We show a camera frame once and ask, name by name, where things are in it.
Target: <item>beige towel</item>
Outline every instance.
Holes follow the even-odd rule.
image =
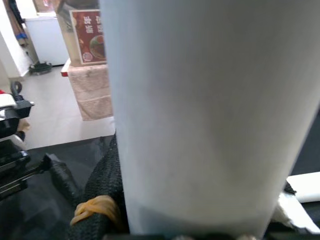
[[[68,76],[84,121],[113,115],[108,65],[70,66]]]

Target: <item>black machine part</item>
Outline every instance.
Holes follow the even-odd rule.
[[[9,176],[1,179],[0,184],[0,201],[3,199],[20,192],[28,187],[27,179],[36,175],[42,174],[44,171],[49,170],[51,166],[51,160],[49,157],[44,157],[40,163],[32,165],[29,169],[19,175]]]

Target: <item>white object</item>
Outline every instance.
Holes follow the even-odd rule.
[[[69,54],[55,16],[27,18],[25,24],[40,63],[48,62],[52,65],[66,63]]]
[[[280,193],[272,220],[290,228],[307,229],[312,234],[320,234],[320,229],[292,194]]]
[[[289,176],[286,180],[296,191],[295,197],[300,203],[320,201],[320,172]]]
[[[16,108],[17,104],[11,94],[3,93],[3,94],[0,94],[0,109],[6,108],[6,107]]]
[[[260,238],[320,100],[320,1],[101,0],[132,234]]]

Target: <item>cloth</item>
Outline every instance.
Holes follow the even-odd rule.
[[[113,116],[108,65],[70,66],[68,77],[84,121]]]
[[[27,46],[27,34],[22,26],[24,20],[21,18],[16,0],[3,0],[6,12],[8,14],[13,33],[21,46]]]

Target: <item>yellow rubber band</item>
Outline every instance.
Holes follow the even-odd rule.
[[[94,213],[106,215],[119,231],[125,228],[121,222],[120,210],[116,202],[108,195],[100,195],[76,206],[70,225],[90,217]]]

